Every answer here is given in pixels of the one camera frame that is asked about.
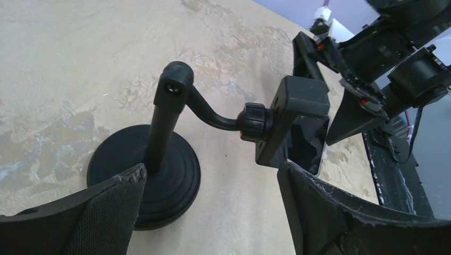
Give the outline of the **black round base stand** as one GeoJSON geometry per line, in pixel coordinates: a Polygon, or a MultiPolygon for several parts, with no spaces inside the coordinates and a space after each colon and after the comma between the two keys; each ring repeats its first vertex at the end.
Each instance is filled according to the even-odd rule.
{"type": "Polygon", "coordinates": [[[270,107],[246,103],[235,119],[225,118],[194,87],[194,72],[182,61],[164,68],[154,106],[150,124],[129,126],[109,136],[95,150],[87,168],[88,186],[135,165],[147,169],[136,230],[153,230],[174,222],[198,194],[198,158],[174,131],[185,107],[209,126],[238,131],[242,140],[255,144],[256,163],[267,167],[276,167],[283,141],[299,117],[326,118],[330,108],[324,81],[288,75],[281,80],[270,107]]]}

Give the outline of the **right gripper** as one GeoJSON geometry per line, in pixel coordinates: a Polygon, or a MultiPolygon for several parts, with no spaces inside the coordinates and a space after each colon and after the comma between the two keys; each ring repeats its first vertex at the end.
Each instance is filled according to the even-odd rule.
{"type": "Polygon", "coordinates": [[[292,40],[293,74],[323,79],[318,64],[340,74],[344,93],[325,142],[331,146],[368,131],[388,119],[389,98],[375,81],[391,68],[387,31],[362,31],[343,42],[323,34],[313,39],[303,32],[292,40]]]}

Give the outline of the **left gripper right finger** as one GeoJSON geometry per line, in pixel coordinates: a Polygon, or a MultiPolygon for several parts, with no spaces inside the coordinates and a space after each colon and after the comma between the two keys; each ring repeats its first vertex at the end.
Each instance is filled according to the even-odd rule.
{"type": "Polygon", "coordinates": [[[279,188],[297,254],[450,254],[450,221],[389,209],[291,161],[279,188]]]}

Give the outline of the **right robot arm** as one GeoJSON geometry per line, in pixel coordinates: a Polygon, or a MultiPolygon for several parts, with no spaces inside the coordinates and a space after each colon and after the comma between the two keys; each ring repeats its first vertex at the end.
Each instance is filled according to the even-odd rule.
{"type": "Polygon", "coordinates": [[[318,64],[341,75],[344,95],[329,127],[333,145],[371,130],[408,108],[445,96],[450,67],[433,53],[430,41],[450,27],[450,1],[370,1],[379,17],[355,36],[293,39],[294,70],[321,79],[318,64]]]}

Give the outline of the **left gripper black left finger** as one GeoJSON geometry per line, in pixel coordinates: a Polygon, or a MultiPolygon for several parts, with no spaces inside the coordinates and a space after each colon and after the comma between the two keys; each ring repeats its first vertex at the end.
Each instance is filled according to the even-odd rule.
{"type": "Polygon", "coordinates": [[[1,216],[1,254],[126,254],[146,177],[138,164],[64,198],[1,216]]]}

